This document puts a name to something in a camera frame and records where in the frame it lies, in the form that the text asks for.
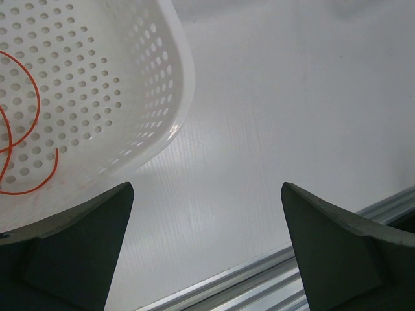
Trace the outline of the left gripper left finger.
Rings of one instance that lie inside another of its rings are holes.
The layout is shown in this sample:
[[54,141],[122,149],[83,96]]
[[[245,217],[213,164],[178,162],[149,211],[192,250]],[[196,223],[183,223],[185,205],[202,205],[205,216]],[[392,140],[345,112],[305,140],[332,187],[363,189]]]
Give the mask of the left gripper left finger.
[[130,183],[1,233],[2,310],[104,310],[134,200]]

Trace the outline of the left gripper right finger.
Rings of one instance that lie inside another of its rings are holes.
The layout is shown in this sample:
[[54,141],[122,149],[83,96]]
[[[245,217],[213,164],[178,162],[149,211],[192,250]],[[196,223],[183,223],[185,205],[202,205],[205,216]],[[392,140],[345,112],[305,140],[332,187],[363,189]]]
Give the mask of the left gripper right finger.
[[281,200],[311,310],[413,310],[414,233],[285,182]]

